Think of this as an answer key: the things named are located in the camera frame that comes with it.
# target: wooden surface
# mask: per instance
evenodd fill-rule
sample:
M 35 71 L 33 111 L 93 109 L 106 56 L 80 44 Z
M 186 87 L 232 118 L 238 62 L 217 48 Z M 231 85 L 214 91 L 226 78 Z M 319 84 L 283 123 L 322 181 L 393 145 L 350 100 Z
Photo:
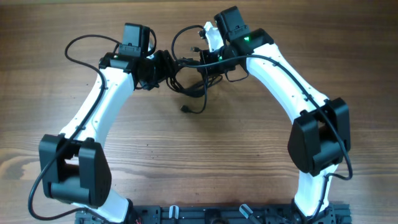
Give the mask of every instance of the wooden surface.
M 83 34 L 121 39 L 125 22 L 156 31 L 170 49 L 183 27 L 204 24 L 238 5 L 245 22 L 264 28 L 282 54 L 316 89 L 341 96 L 351 116 L 354 178 L 333 180 L 330 200 L 349 203 L 354 223 L 398 223 L 398 5 L 395 1 L 190 1 L 52 4 L 0 7 L 0 223 L 38 223 L 27 196 L 39 174 L 41 137 L 57 134 L 83 103 L 95 74 L 70 63 L 64 47 Z M 179 38 L 181 56 L 205 48 L 196 31 Z M 73 57 L 93 65 L 113 48 L 82 40 Z M 231 74 L 244 75 L 242 70 Z M 195 70 L 178 75 L 188 85 Z M 105 154 L 113 186 L 136 205 L 289 203 L 298 170 L 287 141 L 291 124 L 255 78 L 209 90 L 206 111 L 183 114 L 191 99 L 165 83 L 136 91 L 110 130 Z M 345 164 L 339 171 L 347 174 Z M 71 206 L 46 199 L 43 215 Z M 73 216 L 54 223 L 71 223 Z

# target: cable plug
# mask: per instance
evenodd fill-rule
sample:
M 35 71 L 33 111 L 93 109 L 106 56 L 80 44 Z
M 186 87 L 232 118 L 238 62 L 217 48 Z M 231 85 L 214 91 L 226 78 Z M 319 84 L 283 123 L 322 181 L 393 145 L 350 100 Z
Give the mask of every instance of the cable plug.
M 191 113 L 191 109 L 187 105 L 182 105 L 180 110 L 184 113 Z
M 192 52 L 201 52 L 201 49 L 199 47 L 191 47 Z

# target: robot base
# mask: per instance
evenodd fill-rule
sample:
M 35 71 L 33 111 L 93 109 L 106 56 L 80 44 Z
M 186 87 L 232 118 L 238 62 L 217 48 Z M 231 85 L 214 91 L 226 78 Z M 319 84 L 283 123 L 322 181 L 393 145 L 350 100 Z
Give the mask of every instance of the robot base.
M 246 219 L 239 207 L 159 207 L 135 206 L 139 219 L 136 224 L 306 224 L 298 213 L 293 213 L 292 204 L 251 207 L 253 214 Z M 350 224 L 349 205 L 335 205 L 318 215 L 314 224 Z M 106 223 L 92 215 L 76 213 L 75 224 Z

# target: wooden table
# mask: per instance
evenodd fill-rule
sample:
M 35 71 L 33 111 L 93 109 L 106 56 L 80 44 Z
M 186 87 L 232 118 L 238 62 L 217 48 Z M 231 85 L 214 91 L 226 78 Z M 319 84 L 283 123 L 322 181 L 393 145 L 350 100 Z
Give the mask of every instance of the wooden table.
M 349 203 L 354 223 L 398 223 L 398 5 L 392 1 L 169 1 L 0 7 L 0 223 L 39 223 L 27 196 L 39 174 L 41 137 L 57 134 L 79 109 L 96 75 L 70 63 L 65 46 L 83 34 L 121 40 L 125 22 L 156 31 L 170 49 L 183 27 L 204 24 L 238 5 L 246 24 L 264 28 L 316 89 L 342 97 L 351 115 L 354 178 L 334 180 L 330 200 Z M 196 31 L 177 54 L 205 48 Z M 113 49 L 105 40 L 76 43 L 73 57 L 93 65 Z M 244 75 L 242 70 L 231 74 Z M 199 80 L 185 69 L 184 85 Z M 291 124 L 254 77 L 210 88 L 201 115 L 192 99 L 169 90 L 136 91 L 120 111 L 104 149 L 112 188 L 136 205 L 289 203 L 298 170 L 287 152 Z M 339 172 L 347 174 L 345 164 Z M 70 209 L 43 196 L 36 211 Z M 54 223 L 73 221 L 73 215 Z

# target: brown tabletop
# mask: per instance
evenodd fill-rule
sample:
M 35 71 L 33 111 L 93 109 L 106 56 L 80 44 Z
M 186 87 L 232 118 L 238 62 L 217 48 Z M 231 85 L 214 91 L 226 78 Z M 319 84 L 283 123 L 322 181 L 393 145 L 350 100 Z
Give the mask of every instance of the brown tabletop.
M 154 29 L 158 49 L 170 49 L 180 29 L 233 5 L 310 84 L 349 105 L 354 178 L 334 179 L 329 199 L 349 203 L 354 223 L 398 223 L 398 5 L 316 0 L 0 6 L 0 223 L 39 223 L 27 211 L 40 171 L 38 143 L 59 133 L 94 84 L 93 71 L 64 57 L 69 41 L 84 34 L 121 40 L 132 22 Z M 70 54 L 97 65 L 113 46 L 87 39 Z M 198 58 L 191 46 L 206 47 L 196 30 L 178 39 L 177 55 Z M 186 68 L 178 79 L 189 85 L 200 75 Z M 104 149 L 112 188 L 135 205 L 290 203 L 299 177 L 287 152 L 291 123 L 267 88 L 254 77 L 223 80 L 209 89 L 204 113 L 179 110 L 202 103 L 164 82 L 135 91 Z M 347 174 L 345 163 L 339 173 Z M 41 215 L 72 208 L 45 198 L 41 186 L 34 205 Z

